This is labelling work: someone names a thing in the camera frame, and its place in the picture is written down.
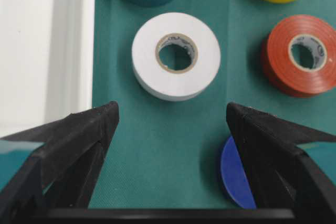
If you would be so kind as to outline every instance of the green fabric surface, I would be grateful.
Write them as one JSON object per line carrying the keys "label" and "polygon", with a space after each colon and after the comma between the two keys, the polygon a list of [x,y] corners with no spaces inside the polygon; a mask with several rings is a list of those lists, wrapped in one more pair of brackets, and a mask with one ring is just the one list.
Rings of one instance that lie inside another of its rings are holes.
{"label": "green fabric surface", "polygon": [[[92,208],[233,208],[217,180],[216,157],[230,132],[225,108],[235,101],[332,134],[336,90],[309,98],[288,97],[261,72],[260,45],[281,19],[294,14],[323,18],[336,27],[334,0],[173,0],[144,8],[127,0],[96,0],[93,106],[115,100],[120,123]],[[185,102],[161,101],[137,83],[131,46],[150,18],[184,12],[205,22],[222,50],[214,82]]]}
{"label": "green fabric surface", "polygon": [[333,165],[335,162],[336,143],[313,142],[299,144],[298,147],[304,150],[336,185],[336,169]]}

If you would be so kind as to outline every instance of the table surface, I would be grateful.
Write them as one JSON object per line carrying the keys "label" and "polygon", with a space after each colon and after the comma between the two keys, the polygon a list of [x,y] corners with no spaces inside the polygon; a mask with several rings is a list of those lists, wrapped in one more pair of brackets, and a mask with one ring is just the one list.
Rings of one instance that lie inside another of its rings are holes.
{"label": "table surface", "polygon": [[[334,0],[173,0],[154,8],[96,0],[93,106],[120,106],[91,208],[235,208],[217,179],[219,149],[229,137],[226,104],[234,101],[336,134],[336,89],[317,97],[286,96],[264,77],[262,41],[283,18],[309,14],[336,28]],[[213,30],[222,50],[214,82],[198,97],[159,100],[137,83],[131,45],[137,30],[166,12],[193,15]]]}

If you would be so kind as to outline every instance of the tape roll hole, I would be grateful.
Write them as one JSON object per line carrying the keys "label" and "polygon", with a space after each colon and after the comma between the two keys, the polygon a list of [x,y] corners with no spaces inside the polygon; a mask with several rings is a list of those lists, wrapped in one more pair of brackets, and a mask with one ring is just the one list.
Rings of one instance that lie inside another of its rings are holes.
{"label": "tape roll hole", "polygon": [[298,35],[289,44],[289,58],[302,71],[319,71],[326,64],[327,57],[324,44],[313,35]]}
{"label": "tape roll hole", "polygon": [[182,34],[164,36],[156,47],[159,65],[171,73],[185,73],[197,61],[197,48],[194,42]]}

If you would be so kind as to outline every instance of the orange tape roll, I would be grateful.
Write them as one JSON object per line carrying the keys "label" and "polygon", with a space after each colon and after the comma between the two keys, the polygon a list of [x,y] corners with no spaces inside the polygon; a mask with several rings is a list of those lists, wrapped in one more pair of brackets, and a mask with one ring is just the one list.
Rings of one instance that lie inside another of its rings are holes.
{"label": "orange tape roll", "polygon": [[[312,68],[299,65],[294,45],[308,48]],[[291,16],[272,30],[264,43],[261,63],[269,81],[293,97],[311,97],[336,86],[336,32],[326,22],[308,15]]]}

